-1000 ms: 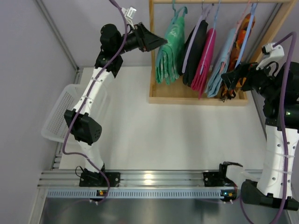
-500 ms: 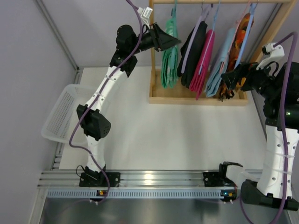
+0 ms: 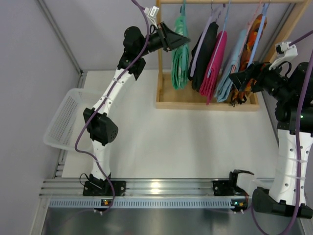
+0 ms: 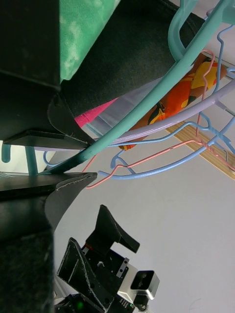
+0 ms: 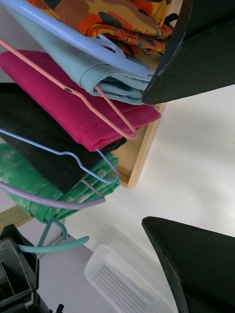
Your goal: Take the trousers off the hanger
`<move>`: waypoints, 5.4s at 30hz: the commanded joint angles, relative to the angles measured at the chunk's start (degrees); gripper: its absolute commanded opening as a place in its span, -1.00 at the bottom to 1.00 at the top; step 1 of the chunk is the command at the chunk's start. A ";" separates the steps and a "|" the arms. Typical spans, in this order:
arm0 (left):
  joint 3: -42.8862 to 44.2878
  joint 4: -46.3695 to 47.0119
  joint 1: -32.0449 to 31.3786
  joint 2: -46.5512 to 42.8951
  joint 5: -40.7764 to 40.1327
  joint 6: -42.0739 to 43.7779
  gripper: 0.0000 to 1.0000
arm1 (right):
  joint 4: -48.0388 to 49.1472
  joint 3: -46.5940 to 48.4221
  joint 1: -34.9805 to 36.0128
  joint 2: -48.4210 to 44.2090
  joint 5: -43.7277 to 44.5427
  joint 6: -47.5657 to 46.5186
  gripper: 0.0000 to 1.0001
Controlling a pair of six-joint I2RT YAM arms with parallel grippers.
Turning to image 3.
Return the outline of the green trousers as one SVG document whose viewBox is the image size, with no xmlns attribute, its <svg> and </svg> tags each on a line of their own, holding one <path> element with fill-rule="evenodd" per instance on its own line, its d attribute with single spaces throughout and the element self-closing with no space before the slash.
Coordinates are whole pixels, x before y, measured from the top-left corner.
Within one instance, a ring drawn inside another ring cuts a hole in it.
<svg viewBox="0 0 313 235">
<path fill-rule="evenodd" d="M 175 21 L 174 31 L 188 37 L 186 17 L 181 15 Z M 175 90 L 183 89 L 188 82 L 189 45 L 184 44 L 172 51 L 171 79 Z"/>
</svg>

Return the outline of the teal hanger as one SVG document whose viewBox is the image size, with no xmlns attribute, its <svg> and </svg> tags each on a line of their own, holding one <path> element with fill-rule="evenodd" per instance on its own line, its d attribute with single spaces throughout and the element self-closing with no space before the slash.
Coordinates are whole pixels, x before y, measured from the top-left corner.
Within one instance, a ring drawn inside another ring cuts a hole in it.
<svg viewBox="0 0 313 235">
<path fill-rule="evenodd" d="M 180 14 L 182 16 L 183 26 L 186 26 L 186 0 L 182 1 L 182 5 L 181 5 L 181 8 L 180 8 Z"/>
</svg>

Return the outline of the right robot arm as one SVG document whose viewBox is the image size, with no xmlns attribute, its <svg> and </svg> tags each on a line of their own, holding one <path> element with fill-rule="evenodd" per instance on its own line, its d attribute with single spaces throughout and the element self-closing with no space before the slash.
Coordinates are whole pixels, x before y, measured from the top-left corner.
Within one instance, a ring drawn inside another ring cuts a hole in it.
<svg viewBox="0 0 313 235">
<path fill-rule="evenodd" d="M 308 63 L 300 63 L 290 77 L 281 76 L 282 65 L 270 68 L 270 63 L 255 63 L 246 70 L 233 73 L 230 79 L 240 90 L 255 79 L 252 92 L 265 91 L 277 101 L 275 117 L 279 141 L 279 157 L 273 183 L 266 188 L 253 173 L 244 170 L 233 171 L 233 185 L 252 197 L 256 212 L 291 217 L 298 209 L 297 217 L 311 219 L 313 210 L 307 206 L 304 182 L 308 156 L 313 144 L 313 81 L 310 79 L 304 94 L 300 115 L 300 146 L 296 146 L 296 117 L 301 90 L 308 69 Z"/>
</svg>

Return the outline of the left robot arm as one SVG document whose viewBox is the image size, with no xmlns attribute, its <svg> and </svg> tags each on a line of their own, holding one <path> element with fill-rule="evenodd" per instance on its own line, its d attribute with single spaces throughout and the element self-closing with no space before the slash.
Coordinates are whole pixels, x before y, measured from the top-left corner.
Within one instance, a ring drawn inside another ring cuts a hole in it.
<svg viewBox="0 0 313 235">
<path fill-rule="evenodd" d="M 125 30 L 124 52 L 110 85 L 93 107 L 83 112 L 93 146 L 94 162 L 89 178 L 94 184 L 108 182 L 111 174 L 109 149 L 118 134 L 118 127 L 111 117 L 127 90 L 141 75 L 146 65 L 143 57 L 159 49 L 173 51 L 189 41 L 188 37 L 172 31 L 164 22 L 147 36 L 143 36 L 136 26 Z"/>
</svg>

